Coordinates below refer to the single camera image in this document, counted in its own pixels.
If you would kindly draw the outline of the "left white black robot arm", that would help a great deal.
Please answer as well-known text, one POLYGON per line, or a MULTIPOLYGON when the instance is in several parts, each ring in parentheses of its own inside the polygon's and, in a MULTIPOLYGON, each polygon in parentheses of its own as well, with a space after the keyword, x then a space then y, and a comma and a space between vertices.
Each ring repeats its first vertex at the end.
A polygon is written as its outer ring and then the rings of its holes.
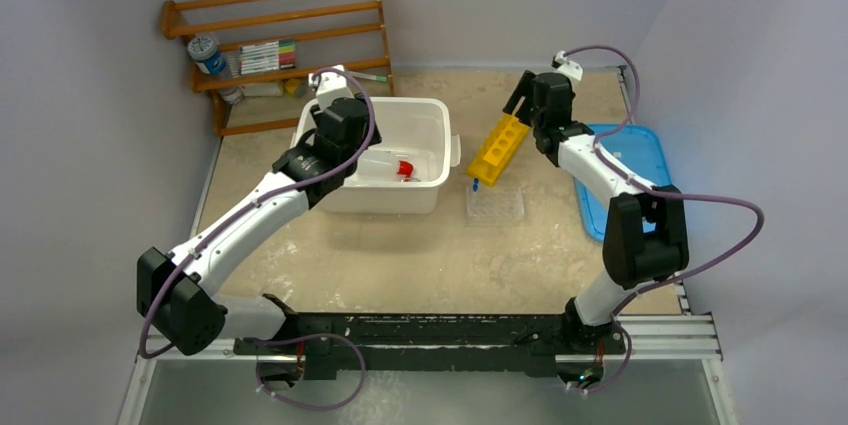
POLYGON ((278 298, 225 298, 227 278, 277 230, 315 207, 353 174, 358 157, 379 140, 370 99, 337 98, 310 109, 315 128, 274 162, 254 190, 206 230, 169 252, 137 261, 137 310, 144 317, 139 353, 156 328, 184 355, 217 339, 259 339, 272 353, 297 344, 298 327, 278 298))

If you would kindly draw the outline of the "white plastic bin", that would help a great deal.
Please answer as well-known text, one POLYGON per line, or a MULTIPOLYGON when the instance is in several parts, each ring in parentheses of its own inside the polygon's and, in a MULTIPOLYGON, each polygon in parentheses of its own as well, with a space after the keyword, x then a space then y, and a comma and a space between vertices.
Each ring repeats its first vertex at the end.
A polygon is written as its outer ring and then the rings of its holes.
POLYGON ((357 161, 356 172, 323 198, 331 213, 429 214, 461 158, 447 106, 432 98, 374 97, 382 141, 357 161))

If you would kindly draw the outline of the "red cap wash bottle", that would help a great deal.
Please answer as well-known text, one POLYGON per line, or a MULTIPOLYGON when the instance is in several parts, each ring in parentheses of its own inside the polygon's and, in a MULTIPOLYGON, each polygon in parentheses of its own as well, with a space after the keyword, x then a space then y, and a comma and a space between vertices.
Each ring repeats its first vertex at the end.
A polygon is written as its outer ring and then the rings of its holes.
POLYGON ((362 180, 403 182, 411 179, 415 166, 406 157, 387 150, 366 150, 358 161, 356 175, 362 180))

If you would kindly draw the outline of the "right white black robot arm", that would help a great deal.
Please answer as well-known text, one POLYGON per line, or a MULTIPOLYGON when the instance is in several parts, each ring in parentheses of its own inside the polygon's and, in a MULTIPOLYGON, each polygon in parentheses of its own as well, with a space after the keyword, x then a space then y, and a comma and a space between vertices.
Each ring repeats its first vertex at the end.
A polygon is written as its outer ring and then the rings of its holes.
POLYGON ((597 199, 606 200, 603 270, 567 307, 564 344, 584 352, 596 344, 638 287, 659 283, 689 263, 683 202, 677 188, 658 187, 633 173, 572 117, 575 98, 562 73, 526 71, 504 109, 531 128, 536 149, 597 199))

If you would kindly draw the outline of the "yellow test tube rack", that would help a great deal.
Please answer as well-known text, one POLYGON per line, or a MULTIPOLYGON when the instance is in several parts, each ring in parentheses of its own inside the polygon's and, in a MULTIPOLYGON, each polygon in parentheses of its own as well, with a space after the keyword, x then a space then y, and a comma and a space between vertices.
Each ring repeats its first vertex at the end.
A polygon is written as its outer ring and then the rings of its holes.
POLYGON ((518 117, 504 113, 479 147, 466 174, 493 187, 531 131, 518 117))

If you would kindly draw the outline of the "blue plastic lid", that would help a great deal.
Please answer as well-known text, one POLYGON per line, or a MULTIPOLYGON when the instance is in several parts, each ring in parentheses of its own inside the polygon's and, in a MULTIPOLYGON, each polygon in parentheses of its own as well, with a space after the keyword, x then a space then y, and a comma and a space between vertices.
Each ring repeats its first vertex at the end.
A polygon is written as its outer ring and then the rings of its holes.
MULTIPOLYGON (((671 185, 672 175, 658 135, 643 125, 626 125, 616 134, 601 139, 602 145, 624 166, 655 185, 671 185)), ((602 242, 607 223, 606 201, 595 197, 575 179, 577 203, 584 231, 602 242)))

